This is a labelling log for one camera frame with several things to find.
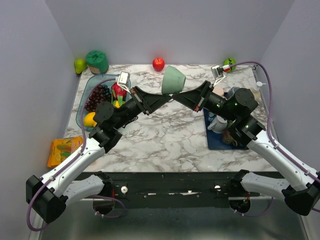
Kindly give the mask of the pink mug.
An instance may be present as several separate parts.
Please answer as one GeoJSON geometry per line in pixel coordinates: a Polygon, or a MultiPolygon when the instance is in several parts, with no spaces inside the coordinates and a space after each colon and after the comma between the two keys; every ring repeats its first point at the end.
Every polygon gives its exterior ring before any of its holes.
{"type": "Polygon", "coordinates": [[[224,95],[224,89],[220,86],[215,86],[212,90],[213,93],[215,93],[218,96],[223,96],[224,95]]]}

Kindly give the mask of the mint green mug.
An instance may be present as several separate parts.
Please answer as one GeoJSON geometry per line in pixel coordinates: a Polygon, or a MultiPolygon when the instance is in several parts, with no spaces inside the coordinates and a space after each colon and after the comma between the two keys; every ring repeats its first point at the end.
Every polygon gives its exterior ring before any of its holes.
{"type": "Polygon", "coordinates": [[[162,78],[161,93],[171,95],[179,93],[185,86],[186,76],[177,68],[169,65],[165,68],[162,78]]]}

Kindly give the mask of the grey blue mug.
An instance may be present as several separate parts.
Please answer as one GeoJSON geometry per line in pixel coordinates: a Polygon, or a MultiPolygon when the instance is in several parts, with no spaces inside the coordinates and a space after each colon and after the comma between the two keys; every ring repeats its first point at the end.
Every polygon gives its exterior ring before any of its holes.
{"type": "Polygon", "coordinates": [[[213,131],[216,134],[222,134],[228,126],[228,121],[221,116],[216,116],[209,124],[207,129],[213,131]]]}

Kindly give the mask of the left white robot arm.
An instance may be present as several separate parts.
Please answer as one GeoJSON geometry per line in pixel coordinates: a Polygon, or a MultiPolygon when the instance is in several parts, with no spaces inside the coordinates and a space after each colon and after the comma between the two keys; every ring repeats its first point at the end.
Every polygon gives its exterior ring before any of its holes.
{"type": "Polygon", "coordinates": [[[98,195],[107,197],[111,191],[108,178],[93,174],[78,183],[73,181],[94,161],[116,146],[122,134],[119,128],[129,124],[140,113],[151,114],[169,102],[170,95],[153,94],[133,87],[129,99],[116,108],[110,102],[98,104],[94,120],[96,126],[83,144],[61,164],[41,177],[32,175],[26,181],[27,213],[34,210],[45,223],[59,218],[68,205],[83,198],[98,195]]]}

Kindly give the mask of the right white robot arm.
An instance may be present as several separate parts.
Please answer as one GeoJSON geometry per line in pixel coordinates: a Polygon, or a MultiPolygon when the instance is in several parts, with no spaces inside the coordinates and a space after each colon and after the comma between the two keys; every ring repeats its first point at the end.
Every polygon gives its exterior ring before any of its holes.
{"type": "Polygon", "coordinates": [[[230,191],[236,196],[253,192],[283,200],[292,211],[307,216],[320,199],[317,170],[286,150],[251,115],[258,103],[249,89],[239,88],[229,99],[213,93],[213,89],[213,85],[205,81],[198,88],[173,94],[172,98],[195,112],[206,109],[231,121],[228,131],[232,138],[259,154],[282,175],[276,179],[240,171],[230,183],[230,191]]]}

